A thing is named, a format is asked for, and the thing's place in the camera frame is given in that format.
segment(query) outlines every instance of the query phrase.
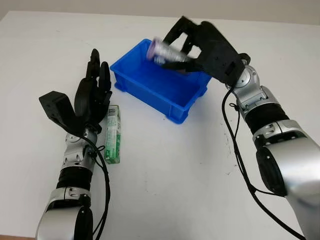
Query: blue plastic bin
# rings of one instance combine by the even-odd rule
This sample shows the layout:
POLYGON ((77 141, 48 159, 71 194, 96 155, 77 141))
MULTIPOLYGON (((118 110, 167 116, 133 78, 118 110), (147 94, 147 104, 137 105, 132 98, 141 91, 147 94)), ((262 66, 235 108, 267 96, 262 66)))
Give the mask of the blue plastic bin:
POLYGON ((211 76, 163 69, 146 59, 150 43, 149 39, 142 40, 110 67, 116 79, 114 86, 181 124, 192 104, 206 92, 211 76))

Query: white tabletop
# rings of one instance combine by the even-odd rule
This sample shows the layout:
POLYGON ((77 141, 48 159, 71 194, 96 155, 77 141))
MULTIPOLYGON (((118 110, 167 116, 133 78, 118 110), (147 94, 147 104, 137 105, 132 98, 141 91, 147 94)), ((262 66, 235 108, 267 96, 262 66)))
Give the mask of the white tabletop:
MULTIPOLYGON (((176 21, 48 12, 9 12, 2 19, 0 234, 34 237, 58 181, 66 133, 47 118, 38 97, 56 90, 73 103, 93 48, 102 61, 112 64, 140 40, 163 38, 176 21)), ((210 21, 239 53, 251 56, 261 84, 320 143, 320 26, 210 21)), ((255 204, 236 167, 221 114, 223 84, 212 79, 181 125, 113 85, 112 91, 111 103, 120 106, 122 117, 121 160, 108 166, 111 202, 102 239, 295 239, 255 204)), ((234 125, 237 114, 229 107, 228 112, 234 125)), ((101 134, 99 144, 104 140, 101 134)), ((265 190, 252 135, 243 120, 238 144, 252 182, 265 190)), ((91 192, 96 223, 105 194, 97 167, 91 192)), ((285 199, 261 199, 301 232, 285 199)))

